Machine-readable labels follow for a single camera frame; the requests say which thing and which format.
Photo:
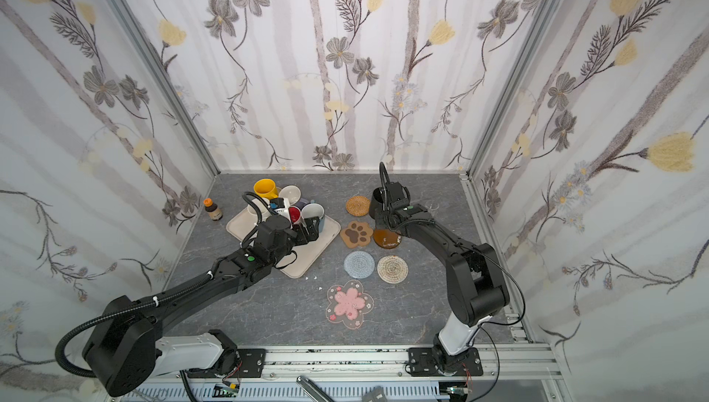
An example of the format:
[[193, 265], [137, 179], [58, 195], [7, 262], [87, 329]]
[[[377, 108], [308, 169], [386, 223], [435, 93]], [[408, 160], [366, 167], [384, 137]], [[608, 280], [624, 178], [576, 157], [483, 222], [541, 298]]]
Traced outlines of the white woven round coaster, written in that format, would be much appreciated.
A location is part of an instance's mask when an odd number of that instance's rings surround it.
[[377, 273], [385, 283], [396, 285], [406, 280], [409, 268], [404, 259], [396, 255], [388, 255], [378, 262]]

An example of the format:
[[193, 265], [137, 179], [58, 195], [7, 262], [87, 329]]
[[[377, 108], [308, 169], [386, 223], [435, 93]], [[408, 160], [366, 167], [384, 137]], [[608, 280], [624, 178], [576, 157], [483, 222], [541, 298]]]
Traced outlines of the pink flower coaster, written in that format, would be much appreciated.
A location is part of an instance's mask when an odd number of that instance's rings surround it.
[[350, 330], [358, 330], [365, 324], [365, 316], [374, 309], [373, 298], [366, 293], [357, 279], [345, 285], [334, 285], [327, 291], [326, 319], [332, 324], [342, 324]]

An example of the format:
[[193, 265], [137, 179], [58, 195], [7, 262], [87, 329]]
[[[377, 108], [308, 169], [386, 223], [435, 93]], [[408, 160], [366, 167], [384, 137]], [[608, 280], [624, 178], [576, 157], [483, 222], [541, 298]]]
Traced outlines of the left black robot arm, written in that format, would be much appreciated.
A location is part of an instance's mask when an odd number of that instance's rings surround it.
[[96, 378], [109, 396], [125, 396], [155, 375], [203, 370], [234, 375], [243, 366], [238, 346], [220, 329], [172, 337], [172, 328], [224, 298], [244, 291], [297, 258], [298, 246], [319, 240], [319, 221], [293, 224], [275, 214], [260, 221], [239, 248], [204, 273], [139, 300], [121, 296], [103, 314], [71, 329], [55, 347], [66, 372]]

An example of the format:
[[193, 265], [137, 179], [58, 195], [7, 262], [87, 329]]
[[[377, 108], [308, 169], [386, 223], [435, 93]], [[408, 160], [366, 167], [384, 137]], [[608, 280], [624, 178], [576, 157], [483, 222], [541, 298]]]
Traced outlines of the grey round coaster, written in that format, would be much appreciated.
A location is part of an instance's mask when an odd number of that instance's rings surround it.
[[373, 256], [368, 252], [355, 251], [345, 257], [343, 267], [351, 278], [364, 279], [373, 274], [376, 263]]

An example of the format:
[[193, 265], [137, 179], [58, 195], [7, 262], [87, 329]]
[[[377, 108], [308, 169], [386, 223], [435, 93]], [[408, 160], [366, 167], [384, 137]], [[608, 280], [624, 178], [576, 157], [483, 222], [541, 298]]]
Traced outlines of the woven rattan round coaster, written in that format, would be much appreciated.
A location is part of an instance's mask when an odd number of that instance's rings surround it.
[[365, 217], [369, 213], [370, 200], [362, 195], [349, 198], [345, 203], [345, 210], [353, 217]]

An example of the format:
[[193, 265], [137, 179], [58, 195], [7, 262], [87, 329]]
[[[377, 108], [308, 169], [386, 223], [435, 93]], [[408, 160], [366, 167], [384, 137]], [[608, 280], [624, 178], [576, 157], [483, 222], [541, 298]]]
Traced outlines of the cork paw print coaster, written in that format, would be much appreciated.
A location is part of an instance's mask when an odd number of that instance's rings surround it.
[[340, 232], [340, 237], [348, 249], [366, 247], [371, 243], [374, 230], [367, 222], [352, 221]]

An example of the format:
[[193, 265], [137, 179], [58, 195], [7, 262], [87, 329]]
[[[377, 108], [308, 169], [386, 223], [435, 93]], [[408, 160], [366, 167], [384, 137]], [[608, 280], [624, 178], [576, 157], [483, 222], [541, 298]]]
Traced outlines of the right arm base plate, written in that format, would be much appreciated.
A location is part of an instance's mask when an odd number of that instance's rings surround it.
[[410, 348], [404, 370], [413, 377], [479, 377], [484, 374], [476, 348], [451, 356], [443, 348]]

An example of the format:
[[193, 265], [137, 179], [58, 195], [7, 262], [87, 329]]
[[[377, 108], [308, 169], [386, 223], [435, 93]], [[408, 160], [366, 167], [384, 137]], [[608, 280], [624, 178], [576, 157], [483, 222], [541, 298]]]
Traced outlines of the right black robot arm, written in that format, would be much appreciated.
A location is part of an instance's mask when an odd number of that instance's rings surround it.
[[372, 192], [369, 215], [378, 228], [417, 241], [443, 265], [452, 314], [434, 337], [432, 356], [443, 374], [459, 370], [481, 325], [510, 303], [494, 249], [444, 228], [424, 206], [410, 201], [399, 182], [384, 182]]

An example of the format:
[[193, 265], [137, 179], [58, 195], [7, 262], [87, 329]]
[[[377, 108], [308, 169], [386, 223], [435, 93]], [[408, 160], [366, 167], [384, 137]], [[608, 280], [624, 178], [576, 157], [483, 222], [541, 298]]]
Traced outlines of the blue floral mug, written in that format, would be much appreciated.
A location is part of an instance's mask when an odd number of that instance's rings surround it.
[[325, 226], [324, 207], [317, 203], [310, 203], [301, 209], [303, 219], [318, 219], [318, 231], [323, 232]]

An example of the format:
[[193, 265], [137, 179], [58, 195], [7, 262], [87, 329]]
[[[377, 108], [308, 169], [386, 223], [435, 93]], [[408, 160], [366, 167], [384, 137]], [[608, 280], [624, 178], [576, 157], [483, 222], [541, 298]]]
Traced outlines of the beige serving tray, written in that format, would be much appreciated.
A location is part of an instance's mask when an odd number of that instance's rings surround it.
[[[249, 212], [249, 208], [244, 208], [240, 213], [233, 217], [226, 224], [226, 231], [240, 241], [243, 240], [249, 231], [256, 226], [257, 217]], [[279, 267], [283, 267], [290, 261], [294, 261], [281, 272], [288, 278], [301, 278], [306, 274], [306, 271], [315, 263], [315, 261], [324, 253], [325, 249], [335, 240], [341, 231], [341, 224], [332, 217], [324, 216], [323, 232], [319, 234], [317, 241], [312, 241], [307, 245], [295, 247], [297, 258], [290, 255], [278, 263]]]

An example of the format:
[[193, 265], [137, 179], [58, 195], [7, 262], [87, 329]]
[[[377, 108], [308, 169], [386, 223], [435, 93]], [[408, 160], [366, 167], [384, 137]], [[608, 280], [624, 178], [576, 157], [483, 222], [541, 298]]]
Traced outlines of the black mug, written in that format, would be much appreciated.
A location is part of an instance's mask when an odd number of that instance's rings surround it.
[[387, 211], [386, 190], [383, 187], [376, 188], [371, 195], [369, 205], [369, 217], [380, 219]]

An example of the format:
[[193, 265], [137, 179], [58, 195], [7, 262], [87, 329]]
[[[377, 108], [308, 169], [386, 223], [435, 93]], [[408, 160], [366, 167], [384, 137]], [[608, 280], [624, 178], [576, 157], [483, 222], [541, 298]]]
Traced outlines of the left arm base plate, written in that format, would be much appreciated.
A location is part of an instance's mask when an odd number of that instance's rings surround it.
[[266, 352], [265, 348], [225, 350], [209, 369], [191, 369], [186, 374], [190, 378], [226, 378], [227, 380], [261, 378]]

